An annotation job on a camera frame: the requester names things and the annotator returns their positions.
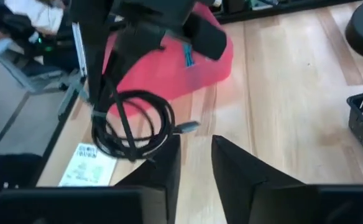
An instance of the cloth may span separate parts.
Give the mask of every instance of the cloth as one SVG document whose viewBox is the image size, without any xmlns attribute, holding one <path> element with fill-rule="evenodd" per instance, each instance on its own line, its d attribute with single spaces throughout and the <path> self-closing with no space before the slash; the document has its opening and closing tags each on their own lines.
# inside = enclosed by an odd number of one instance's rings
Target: cloth
<svg viewBox="0 0 363 224">
<path fill-rule="evenodd" d="M 5 0 L 14 13 L 28 16 L 32 26 L 41 32 L 56 34 L 63 19 L 63 9 L 48 6 L 38 0 Z"/>
</svg>

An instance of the red bag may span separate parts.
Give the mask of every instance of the red bag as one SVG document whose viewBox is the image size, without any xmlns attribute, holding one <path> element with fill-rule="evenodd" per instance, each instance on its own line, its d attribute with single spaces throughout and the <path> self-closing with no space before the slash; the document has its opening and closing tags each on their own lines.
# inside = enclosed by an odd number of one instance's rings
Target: red bag
<svg viewBox="0 0 363 224">
<path fill-rule="evenodd" d="M 208 7 L 197 3 L 194 11 L 210 23 L 221 27 Z M 114 47 L 116 34 L 108 38 L 104 56 L 103 73 L 109 55 Z M 232 42 L 227 37 L 226 49 L 218 61 L 208 59 L 196 52 L 192 53 L 194 65 L 186 66 L 183 43 L 171 37 L 162 40 L 163 51 L 153 51 L 141 58 L 126 74 L 118 85 L 118 91 L 147 90 L 168 101 L 186 95 L 200 88 L 213 85 L 226 79 L 231 72 L 233 56 Z M 150 108 L 147 103 L 136 100 L 145 110 Z M 137 110 L 124 104 L 126 114 L 132 116 Z M 118 115 L 116 105 L 110 108 L 110 113 Z"/>
</svg>

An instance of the gray floor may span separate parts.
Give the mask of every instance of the gray floor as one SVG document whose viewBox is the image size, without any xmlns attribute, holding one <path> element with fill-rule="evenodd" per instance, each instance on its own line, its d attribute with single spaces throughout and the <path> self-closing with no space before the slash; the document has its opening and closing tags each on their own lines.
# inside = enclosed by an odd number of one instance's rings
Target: gray floor
<svg viewBox="0 0 363 224">
<path fill-rule="evenodd" d="M 30 95 L 0 65 L 0 154 L 42 155 L 58 123 L 63 95 Z"/>
</svg>

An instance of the black cable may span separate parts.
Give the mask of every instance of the black cable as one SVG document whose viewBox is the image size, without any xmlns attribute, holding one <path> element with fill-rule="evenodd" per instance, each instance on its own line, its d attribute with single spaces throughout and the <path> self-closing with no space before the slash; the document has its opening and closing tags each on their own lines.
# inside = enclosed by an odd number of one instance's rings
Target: black cable
<svg viewBox="0 0 363 224">
<path fill-rule="evenodd" d="M 131 99 L 138 98 L 150 104 L 159 114 L 161 127 L 159 132 L 155 134 L 154 124 L 149 118 L 148 114 L 139 105 L 134 103 Z M 113 104 L 122 105 L 127 103 L 135 108 L 143 115 L 148 121 L 150 126 L 150 136 L 142 138 L 132 138 L 119 136 L 111 124 L 106 119 L 106 114 Z M 134 161 L 136 159 L 148 159 L 153 156 L 161 145 L 170 137 L 170 135 L 177 133 L 175 128 L 175 113 L 169 102 L 153 93 L 145 90 L 129 90 L 117 92 L 112 80 L 104 78 L 104 88 L 99 98 L 99 103 L 94 107 L 94 113 L 92 117 L 92 130 L 91 135 L 93 142 L 97 145 L 98 149 L 103 151 L 109 156 L 120 157 Z M 122 117 L 122 124 L 130 130 L 127 123 L 126 116 Z M 125 146 L 122 142 L 128 141 L 129 146 Z M 148 143 L 141 147 L 131 146 L 131 141 Z"/>
</svg>

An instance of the wooden surface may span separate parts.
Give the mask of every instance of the wooden surface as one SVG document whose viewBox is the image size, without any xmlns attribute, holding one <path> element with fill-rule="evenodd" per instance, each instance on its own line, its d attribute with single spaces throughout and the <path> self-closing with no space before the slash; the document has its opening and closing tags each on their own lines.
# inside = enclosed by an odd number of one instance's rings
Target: wooden surface
<svg viewBox="0 0 363 224">
<path fill-rule="evenodd" d="M 178 123 L 202 124 L 182 137 L 177 223 L 226 222 L 212 174 L 212 134 L 306 183 L 363 183 L 363 148 L 347 127 L 346 103 L 363 92 L 363 57 L 344 39 L 358 4 L 225 26 L 234 42 L 230 78 L 172 102 Z M 90 113 L 76 103 L 39 186 L 56 186 L 77 144 L 91 141 Z M 136 135 L 148 131 L 140 117 L 131 125 Z M 112 184 L 138 165 L 121 161 Z"/>
</svg>

